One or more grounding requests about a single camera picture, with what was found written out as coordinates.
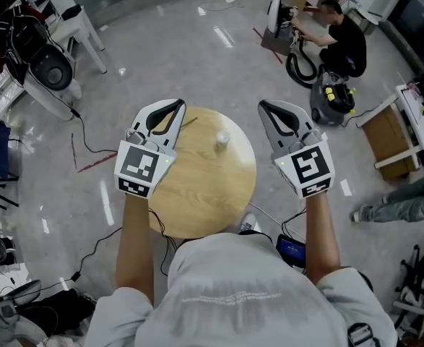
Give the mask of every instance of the screen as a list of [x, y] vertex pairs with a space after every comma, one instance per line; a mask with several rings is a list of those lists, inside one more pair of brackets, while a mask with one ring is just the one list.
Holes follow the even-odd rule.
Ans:
[[305, 261], [305, 247], [299, 244], [282, 239], [279, 250], [287, 256], [296, 258], [299, 261]]

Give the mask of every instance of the person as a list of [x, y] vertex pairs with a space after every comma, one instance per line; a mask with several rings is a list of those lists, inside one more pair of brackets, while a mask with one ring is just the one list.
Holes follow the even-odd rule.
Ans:
[[424, 220], [424, 177], [383, 197], [381, 205], [363, 205], [352, 211], [350, 220], [353, 223], [397, 220], [413, 223]]
[[16, 306], [16, 314], [10, 317], [0, 314], [0, 347], [36, 346], [52, 336], [59, 339], [67, 330], [77, 329], [94, 310], [92, 297], [80, 296], [75, 289]]
[[342, 7], [334, 0], [321, 3], [321, 13], [329, 27], [329, 34], [322, 37], [310, 34], [295, 17], [292, 25], [298, 29], [302, 37], [317, 46], [327, 48], [319, 53], [327, 69], [346, 77], [361, 76], [367, 66], [366, 45], [363, 31], [344, 15]]
[[102, 346], [395, 347], [394, 325], [359, 272], [340, 264], [326, 192], [306, 199], [306, 275], [289, 267], [268, 236], [220, 233], [181, 245], [168, 291], [154, 309], [148, 201], [127, 195], [116, 290], [98, 300], [85, 340]]
[[[8, 9], [7, 0], [0, 0], [0, 21], [10, 22], [12, 24], [13, 11]], [[40, 12], [28, 7], [27, 5], [20, 5], [21, 14], [29, 15], [36, 18], [42, 25], [46, 25], [45, 16]], [[4, 27], [0, 27], [0, 74], [3, 72], [4, 65], [6, 65], [8, 72], [11, 76], [21, 85], [24, 89], [36, 99], [48, 111], [53, 113], [64, 120], [72, 119], [73, 115], [61, 99], [63, 95], [69, 93], [71, 97], [80, 99], [82, 97], [82, 89], [79, 83], [72, 79], [70, 85], [62, 91], [53, 91], [42, 85], [35, 79], [29, 70], [29, 65], [25, 63], [14, 63], [7, 58], [7, 46]]]

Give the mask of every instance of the vacuum cleaner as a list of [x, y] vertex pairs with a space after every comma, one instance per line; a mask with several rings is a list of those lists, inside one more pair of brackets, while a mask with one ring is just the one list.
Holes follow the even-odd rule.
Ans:
[[281, 0], [272, 0], [268, 8], [268, 30], [277, 37], [280, 31], [285, 31], [285, 37], [293, 38], [290, 47], [298, 42], [298, 51], [309, 64], [312, 73], [303, 74], [298, 66], [298, 57], [289, 53], [285, 68], [289, 76], [299, 85], [311, 89], [311, 118], [317, 124], [340, 125], [345, 115], [353, 113], [355, 101], [354, 90], [350, 90], [345, 80], [334, 72], [330, 72], [321, 64], [319, 70], [313, 61], [303, 51], [304, 40], [299, 39], [298, 31], [291, 25], [292, 18], [298, 15], [297, 7], [282, 4]]

